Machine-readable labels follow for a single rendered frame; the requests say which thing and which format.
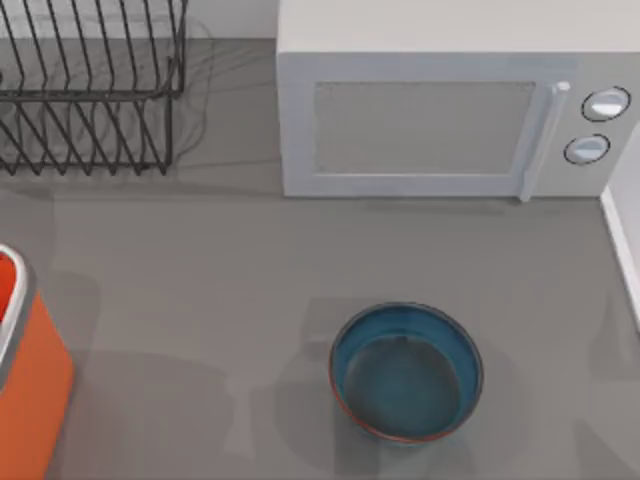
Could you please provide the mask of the microwave oven door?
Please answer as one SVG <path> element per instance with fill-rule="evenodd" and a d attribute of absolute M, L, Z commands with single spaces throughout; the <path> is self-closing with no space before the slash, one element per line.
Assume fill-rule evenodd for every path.
<path fill-rule="evenodd" d="M 289 197 L 518 197 L 545 86 L 575 62 L 536 53 L 277 57 Z"/>

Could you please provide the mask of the blue bowl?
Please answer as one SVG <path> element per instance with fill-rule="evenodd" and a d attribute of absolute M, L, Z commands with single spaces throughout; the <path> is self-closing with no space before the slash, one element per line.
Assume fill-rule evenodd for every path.
<path fill-rule="evenodd" d="M 451 435 L 474 413 L 484 387 L 483 358 L 452 316 L 415 302 L 374 304 L 338 331 L 329 384 L 361 430 L 399 445 Z"/>

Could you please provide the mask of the small microwave knob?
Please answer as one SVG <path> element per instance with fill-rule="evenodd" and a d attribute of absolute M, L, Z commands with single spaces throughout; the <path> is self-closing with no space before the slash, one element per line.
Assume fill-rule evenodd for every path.
<path fill-rule="evenodd" d="M 610 140 L 601 134 L 578 137 L 567 144 L 564 158 L 573 165 L 589 165 L 602 160 L 610 146 Z"/>

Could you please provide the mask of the large microwave knob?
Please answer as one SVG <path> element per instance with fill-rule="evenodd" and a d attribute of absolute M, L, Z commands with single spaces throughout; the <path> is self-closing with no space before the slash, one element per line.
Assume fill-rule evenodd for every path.
<path fill-rule="evenodd" d="M 591 93 L 582 103 L 582 116 L 593 123 L 603 123 L 623 115 L 631 105 L 631 94 L 614 86 Z"/>

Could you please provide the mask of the orange bin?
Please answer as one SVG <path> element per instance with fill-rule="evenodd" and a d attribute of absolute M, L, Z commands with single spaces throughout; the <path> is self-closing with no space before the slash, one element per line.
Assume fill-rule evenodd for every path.
<path fill-rule="evenodd" d="M 0 244 L 0 480 L 44 480 L 73 380 L 33 269 Z"/>

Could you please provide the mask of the pale microwave oven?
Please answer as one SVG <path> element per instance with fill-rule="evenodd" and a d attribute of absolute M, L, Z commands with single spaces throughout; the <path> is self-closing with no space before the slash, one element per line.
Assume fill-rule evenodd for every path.
<path fill-rule="evenodd" d="M 311 52 L 536 53 L 572 58 L 575 72 L 534 197 L 597 197 L 640 127 L 640 0 L 281 0 L 277 57 Z M 584 100 L 619 86 L 620 117 L 586 120 Z M 573 165 L 564 149 L 601 134 L 600 161 Z"/>

